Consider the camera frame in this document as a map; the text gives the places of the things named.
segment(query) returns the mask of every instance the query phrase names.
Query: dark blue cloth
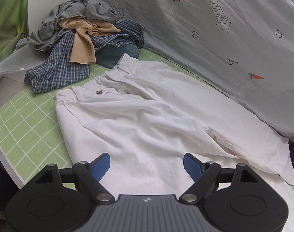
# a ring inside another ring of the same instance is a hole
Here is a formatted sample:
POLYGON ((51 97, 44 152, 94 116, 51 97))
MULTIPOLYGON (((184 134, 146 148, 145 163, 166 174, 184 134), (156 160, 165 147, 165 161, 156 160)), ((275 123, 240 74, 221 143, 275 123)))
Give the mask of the dark blue cloth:
POLYGON ((123 53, 138 59, 138 48, 133 43, 119 47, 107 45, 96 52, 97 64, 112 69, 123 53))
POLYGON ((31 80, 33 93, 48 92, 89 77, 90 64, 70 63, 74 37, 73 32, 66 33, 46 62, 26 72, 24 81, 31 80))
POLYGON ((91 36, 91 41, 96 52, 107 45, 119 47, 125 44, 135 43, 139 49, 143 48, 144 27, 140 23, 132 20, 118 20, 114 23, 114 26, 121 31, 119 33, 114 33, 109 37, 91 36))

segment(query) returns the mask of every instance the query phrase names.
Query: white pants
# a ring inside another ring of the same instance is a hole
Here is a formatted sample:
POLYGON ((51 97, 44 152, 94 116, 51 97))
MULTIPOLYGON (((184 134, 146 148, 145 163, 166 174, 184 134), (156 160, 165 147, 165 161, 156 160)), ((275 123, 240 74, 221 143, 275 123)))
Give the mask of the white pants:
POLYGON ((55 108, 73 163, 110 154, 101 184, 115 197, 181 195, 193 184, 183 168, 185 153, 223 167, 244 159, 267 172, 262 176, 294 219, 294 192, 277 175, 294 184, 288 140, 220 92, 163 63, 124 54, 113 70, 59 91, 55 108))

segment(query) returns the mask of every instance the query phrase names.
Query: metal button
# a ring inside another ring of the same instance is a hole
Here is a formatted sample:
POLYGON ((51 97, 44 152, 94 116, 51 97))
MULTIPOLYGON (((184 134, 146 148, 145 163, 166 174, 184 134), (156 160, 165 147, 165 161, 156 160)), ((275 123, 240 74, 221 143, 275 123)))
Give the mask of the metal button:
POLYGON ((187 201, 187 202, 193 202, 197 200, 197 196, 194 194, 184 194, 182 198, 184 201, 187 201))
POLYGON ((98 199, 99 201, 110 201, 111 198, 112 198, 112 196, 111 196, 110 194, 99 194, 99 195, 97 196, 97 199, 98 199))

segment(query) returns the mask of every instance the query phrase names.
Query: blue gripper pad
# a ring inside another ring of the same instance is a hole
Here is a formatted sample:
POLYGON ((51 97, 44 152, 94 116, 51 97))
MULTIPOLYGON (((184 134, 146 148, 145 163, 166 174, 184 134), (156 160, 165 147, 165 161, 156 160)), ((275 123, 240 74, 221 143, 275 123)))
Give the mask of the blue gripper pad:
POLYGON ((195 205, 183 205, 175 195, 119 195, 98 206, 75 232, 221 232, 195 205))
POLYGON ((99 182, 106 174, 110 167, 110 156, 108 153, 103 153, 96 160, 91 162, 90 173, 99 182))
POLYGON ((197 181, 205 172, 205 164, 190 153, 186 153, 184 155, 184 169, 194 181, 197 181))

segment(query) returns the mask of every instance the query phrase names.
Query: blue plaid fabric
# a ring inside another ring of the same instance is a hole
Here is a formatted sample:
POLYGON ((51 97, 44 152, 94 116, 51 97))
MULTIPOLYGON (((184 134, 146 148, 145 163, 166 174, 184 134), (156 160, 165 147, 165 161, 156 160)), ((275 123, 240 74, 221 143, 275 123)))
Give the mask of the blue plaid fabric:
POLYGON ((144 27, 140 23, 132 20, 118 20, 114 23, 114 26, 121 31, 119 33, 114 33, 109 37, 91 37, 95 51, 102 49, 106 45, 119 47, 132 43, 135 43, 139 49, 143 48, 144 27))
POLYGON ((26 72, 24 81, 31 80, 33 93, 48 92, 89 77, 90 64, 70 63, 74 37, 75 33, 66 33, 46 62, 26 72))

